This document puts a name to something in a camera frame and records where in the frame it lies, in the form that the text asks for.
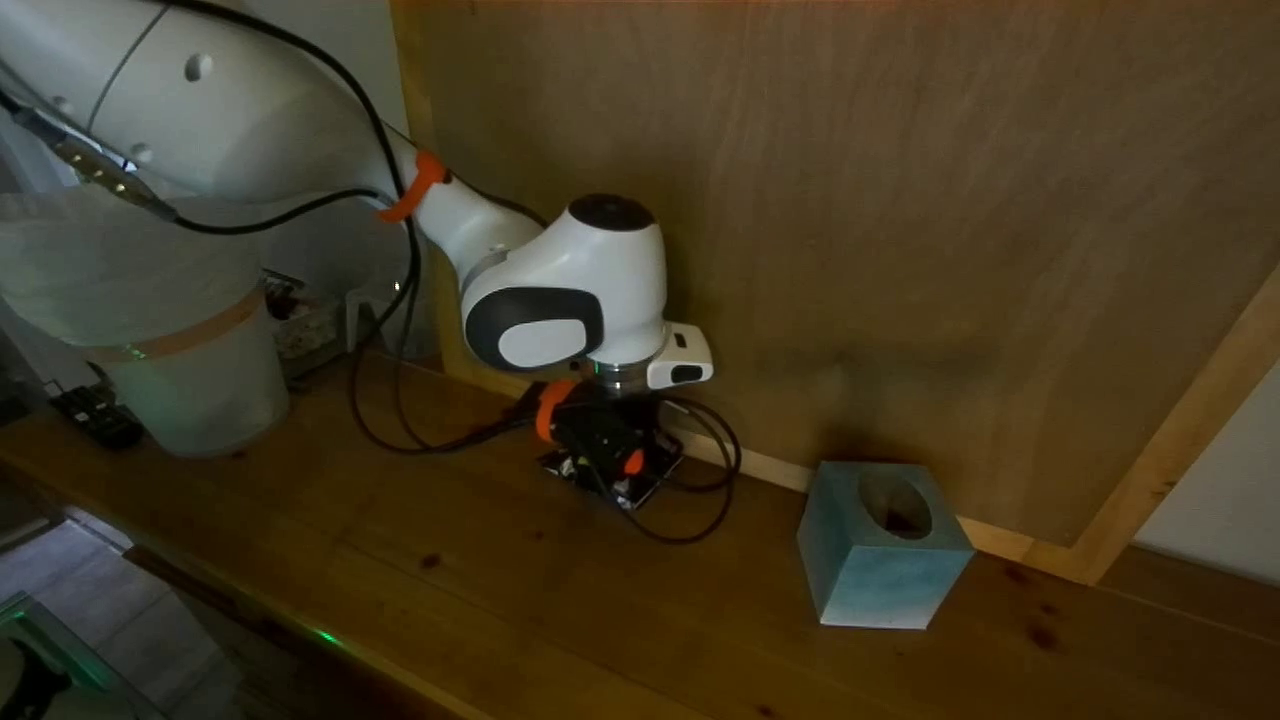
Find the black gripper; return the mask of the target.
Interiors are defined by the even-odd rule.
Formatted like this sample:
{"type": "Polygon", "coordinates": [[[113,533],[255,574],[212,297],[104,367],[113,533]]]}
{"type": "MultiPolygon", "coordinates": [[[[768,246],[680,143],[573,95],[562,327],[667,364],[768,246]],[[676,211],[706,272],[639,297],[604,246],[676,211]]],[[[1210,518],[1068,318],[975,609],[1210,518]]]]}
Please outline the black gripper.
{"type": "Polygon", "coordinates": [[[551,380],[536,400],[545,466],[620,512],[639,512],[673,477],[685,444],[660,423],[655,394],[613,394],[596,380],[551,380]]]}

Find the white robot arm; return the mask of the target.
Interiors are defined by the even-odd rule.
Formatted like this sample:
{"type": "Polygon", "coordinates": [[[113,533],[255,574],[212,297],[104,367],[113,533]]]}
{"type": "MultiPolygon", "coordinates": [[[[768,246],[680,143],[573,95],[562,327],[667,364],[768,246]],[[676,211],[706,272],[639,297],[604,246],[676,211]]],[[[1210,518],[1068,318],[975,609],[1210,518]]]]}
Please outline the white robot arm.
{"type": "Polygon", "coordinates": [[[198,230],[250,209],[286,218],[374,198],[459,281],[464,348],[540,376],[558,466],[639,507],[676,449],[607,391],[710,373],[695,327],[665,317],[660,218],[613,192],[540,224],[402,139],[361,79],[314,41],[208,0],[0,0],[3,110],[90,182],[198,230]]]}

